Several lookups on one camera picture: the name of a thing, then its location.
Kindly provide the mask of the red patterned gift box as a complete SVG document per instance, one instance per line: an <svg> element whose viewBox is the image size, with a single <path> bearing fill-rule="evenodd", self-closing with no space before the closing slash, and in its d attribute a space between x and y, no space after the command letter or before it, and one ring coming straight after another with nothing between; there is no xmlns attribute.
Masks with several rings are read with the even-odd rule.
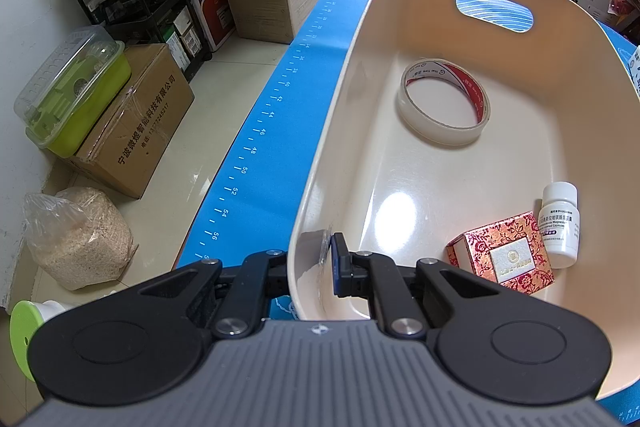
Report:
<svg viewBox="0 0 640 427"><path fill-rule="evenodd" d="M465 231L445 251L450 265L523 294L538 293L554 282L531 211Z"/></svg>

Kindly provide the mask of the clear adhesive tape roll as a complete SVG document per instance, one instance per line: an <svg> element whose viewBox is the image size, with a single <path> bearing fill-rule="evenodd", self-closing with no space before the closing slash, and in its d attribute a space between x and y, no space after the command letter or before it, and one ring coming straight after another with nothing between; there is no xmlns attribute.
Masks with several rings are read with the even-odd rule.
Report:
<svg viewBox="0 0 640 427"><path fill-rule="evenodd" d="M428 142L462 147L475 142L491 107L483 86L442 58L410 64L400 78L397 108L404 123Z"/></svg>

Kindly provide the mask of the white medicine bottle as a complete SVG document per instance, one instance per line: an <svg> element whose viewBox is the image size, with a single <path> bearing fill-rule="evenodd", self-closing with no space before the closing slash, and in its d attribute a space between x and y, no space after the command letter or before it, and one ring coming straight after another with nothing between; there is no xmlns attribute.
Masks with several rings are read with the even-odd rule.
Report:
<svg viewBox="0 0 640 427"><path fill-rule="evenodd" d="M576 263L580 213L575 185L559 181L544 188L538 212L538 230L553 270L567 269Z"/></svg>

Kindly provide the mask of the beige plastic storage bin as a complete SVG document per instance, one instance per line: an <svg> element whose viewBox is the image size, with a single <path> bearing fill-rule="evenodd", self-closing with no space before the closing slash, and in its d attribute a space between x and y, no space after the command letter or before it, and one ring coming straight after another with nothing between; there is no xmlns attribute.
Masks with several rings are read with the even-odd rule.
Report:
<svg viewBox="0 0 640 427"><path fill-rule="evenodd" d="M639 378L639 97L626 54L570 0L370 0L347 52L288 253L304 320L338 298L329 238L400 265L578 192L577 260L540 298L597 323L612 395Z"/></svg>

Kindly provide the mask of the blue silicone table mat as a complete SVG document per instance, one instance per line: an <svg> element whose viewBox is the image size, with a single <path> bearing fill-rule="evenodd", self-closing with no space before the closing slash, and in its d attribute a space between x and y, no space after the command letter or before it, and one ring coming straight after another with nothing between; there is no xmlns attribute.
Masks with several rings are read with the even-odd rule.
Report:
<svg viewBox="0 0 640 427"><path fill-rule="evenodd" d="M290 252L337 81L370 0L319 0L215 176L180 256L203 301L224 268ZM290 295L253 335L217 339L174 392L186 426L614 426L598 402L613 361L597 324L570 309L422 258L424 339L370 319L304 320Z"/></svg>

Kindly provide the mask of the bag of grain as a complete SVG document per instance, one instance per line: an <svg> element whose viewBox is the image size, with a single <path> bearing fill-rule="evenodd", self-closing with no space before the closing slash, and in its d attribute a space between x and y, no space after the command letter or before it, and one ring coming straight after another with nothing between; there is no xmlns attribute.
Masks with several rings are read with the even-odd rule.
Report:
<svg viewBox="0 0 640 427"><path fill-rule="evenodd" d="M137 249L122 214L94 187L28 194L24 216L32 257L68 291L120 279Z"/></svg>

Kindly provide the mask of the brown printed cardboard box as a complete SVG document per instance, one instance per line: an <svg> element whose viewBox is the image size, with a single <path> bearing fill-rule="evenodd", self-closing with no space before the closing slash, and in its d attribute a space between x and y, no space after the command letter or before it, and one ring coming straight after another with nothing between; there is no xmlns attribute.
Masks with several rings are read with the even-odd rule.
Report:
<svg viewBox="0 0 640 427"><path fill-rule="evenodd" d="M139 199L194 101L161 43L125 50L131 77L67 162L122 195Z"/></svg>

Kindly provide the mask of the green lidded white cup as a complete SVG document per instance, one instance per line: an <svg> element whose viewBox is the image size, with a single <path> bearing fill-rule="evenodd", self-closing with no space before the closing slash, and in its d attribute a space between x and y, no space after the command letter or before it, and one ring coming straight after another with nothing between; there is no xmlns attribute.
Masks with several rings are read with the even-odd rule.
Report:
<svg viewBox="0 0 640 427"><path fill-rule="evenodd" d="M41 325L73 307L55 300L46 300L44 303L21 300L14 306L10 315L10 343L14 360L29 381L35 381L27 360L30 340Z"/></svg>

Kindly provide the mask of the green lidded plastic container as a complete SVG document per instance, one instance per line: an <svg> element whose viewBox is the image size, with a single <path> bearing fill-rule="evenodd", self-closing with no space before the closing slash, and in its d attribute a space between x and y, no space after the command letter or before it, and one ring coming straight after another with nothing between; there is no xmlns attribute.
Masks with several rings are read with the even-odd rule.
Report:
<svg viewBox="0 0 640 427"><path fill-rule="evenodd" d="M14 102L27 138L61 158L73 156L129 81L125 43L101 26L72 31Z"/></svg>

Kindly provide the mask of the blue white tissue box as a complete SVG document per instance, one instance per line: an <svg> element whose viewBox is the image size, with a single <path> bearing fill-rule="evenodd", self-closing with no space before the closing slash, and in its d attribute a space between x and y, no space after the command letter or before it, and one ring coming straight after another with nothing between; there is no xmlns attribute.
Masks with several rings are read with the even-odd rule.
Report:
<svg viewBox="0 0 640 427"><path fill-rule="evenodd" d="M640 46L637 46L628 61L629 76L637 94L640 95Z"/></svg>

